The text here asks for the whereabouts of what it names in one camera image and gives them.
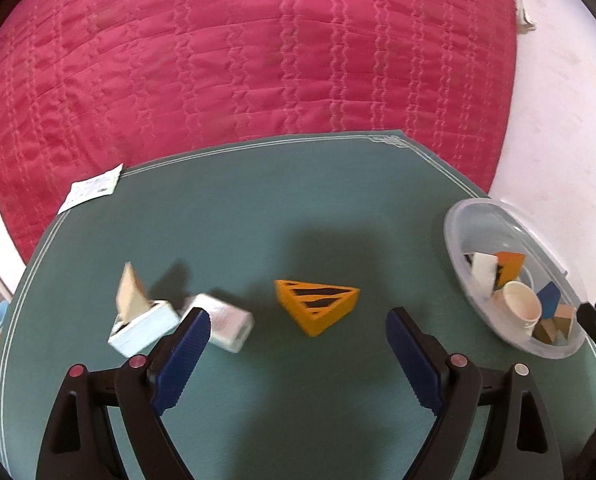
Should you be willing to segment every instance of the wooden block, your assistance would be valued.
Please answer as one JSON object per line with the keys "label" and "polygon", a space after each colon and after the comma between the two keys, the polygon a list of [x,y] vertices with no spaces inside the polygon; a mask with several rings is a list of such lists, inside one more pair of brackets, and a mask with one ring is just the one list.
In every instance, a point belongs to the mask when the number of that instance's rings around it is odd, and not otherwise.
{"label": "wooden block", "polygon": [[576,309],[571,305],[560,304],[556,308],[556,313],[553,315],[553,320],[556,323],[558,330],[562,332],[562,335],[569,338],[571,327],[574,324],[574,316],[576,315]]}
{"label": "wooden block", "polygon": [[558,327],[553,319],[541,319],[534,327],[534,337],[538,341],[547,343],[548,345],[553,344],[556,341],[558,335]]}
{"label": "wooden block", "polygon": [[498,257],[493,254],[473,253],[472,278],[479,293],[490,298],[496,283]]}
{"label": "wooden block", "polygon": [[507,253],[500,251],[496,253],[500,270],[496,279],[496,286],[503,286],[507,282],[515,280],[523,268],[524,254]]}
{"label": "wooden block", "polygon": [[147,298],[144,287],[136,277],[130,262],[124,264],[116,294],[116,307],[123,323],[129,323],[138,316],[142,316],[152,307],[152,302]]}
{"label": "wooden block", "polygon": [[317,336],[351,312],[360,293],[351,286],[276,280],[278,301],[307,335]]}
{"label": "wooden block", "polygon": [[555,283],[549,282],[537,294],[542,306],[541,319],[550,319],[556,313],[556,307],[560,301],[560,289]]}

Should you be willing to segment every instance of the plastic tub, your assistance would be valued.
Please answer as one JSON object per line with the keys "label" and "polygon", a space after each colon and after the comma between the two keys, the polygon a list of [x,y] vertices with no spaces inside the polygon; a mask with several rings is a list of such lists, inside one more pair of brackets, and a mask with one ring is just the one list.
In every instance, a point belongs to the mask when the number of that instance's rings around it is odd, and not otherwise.
{"label": "plastic tub", "polygon": [[471,267],[464,257],[467,253],[476,252],[522,253],[525,260],[518,281],[530,286],[534,292],[552,281],[562,293],[560,302],[577,308],[580,303],[587,301],[582,282],[575,270],[563,265],[541,240],[520,211],[489,198],[470,198],[457,202],[444,218],[444,241],[449,257],[467,298],[482,320],[516,348],[547,359],[562,359],[577,352],[585,341],[585,331],[576,319],[569,339],[559,333],[553,345],[523,333],[509,319],[510,313],[494,308],[490,298],[478,293]]}

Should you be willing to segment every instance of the orange triangular block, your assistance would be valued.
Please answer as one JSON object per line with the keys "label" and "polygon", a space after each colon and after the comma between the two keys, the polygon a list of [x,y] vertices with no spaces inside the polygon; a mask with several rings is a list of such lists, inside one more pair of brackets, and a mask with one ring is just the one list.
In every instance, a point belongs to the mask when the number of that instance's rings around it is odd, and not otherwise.
{"label": "orange triangular block", "polygon": [[359,288],[276,280],[278,301],[308,335],[316,336],[354,309]]}
{"label": "orange triangular block", "polygon": [[503,286],[505,283],[515,280],[520,274],[520,269],[523,268],[524,254],[501,251],[495,255],[498,257],[496,286]]}

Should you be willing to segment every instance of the pink bedspread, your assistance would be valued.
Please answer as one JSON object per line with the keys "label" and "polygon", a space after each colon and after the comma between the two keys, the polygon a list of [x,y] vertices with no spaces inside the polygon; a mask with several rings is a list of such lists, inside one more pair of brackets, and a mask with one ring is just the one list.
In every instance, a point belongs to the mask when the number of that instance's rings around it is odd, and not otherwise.
{"label": "pink bedspread", "polygon": [[513,0],[23,0],[0,30],[0,211],[25,261],[70,184],[225,142],[401,128],[488,189]]}

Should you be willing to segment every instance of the white paper card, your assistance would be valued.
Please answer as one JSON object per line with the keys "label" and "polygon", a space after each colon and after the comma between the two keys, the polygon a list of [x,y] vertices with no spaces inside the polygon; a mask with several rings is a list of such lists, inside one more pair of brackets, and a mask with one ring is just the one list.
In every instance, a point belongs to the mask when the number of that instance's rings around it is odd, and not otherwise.
{"label": "white paper card", "polygon": [[496,284],[498,257],[493,254],[473,253],[472,278],[478,292],[485,298],[491,298]]}
{"label": "white paper card", "polygon": [[123,171],[123,165],[115,167],[113,170],[107,171],[98,176],[93,176],[87,180],[74,182],[64,203],[60,206],[58,214],[71,209],[75,205],[82,204],[92,198],[99,196],[111,195],[116,189],[120,172]]}

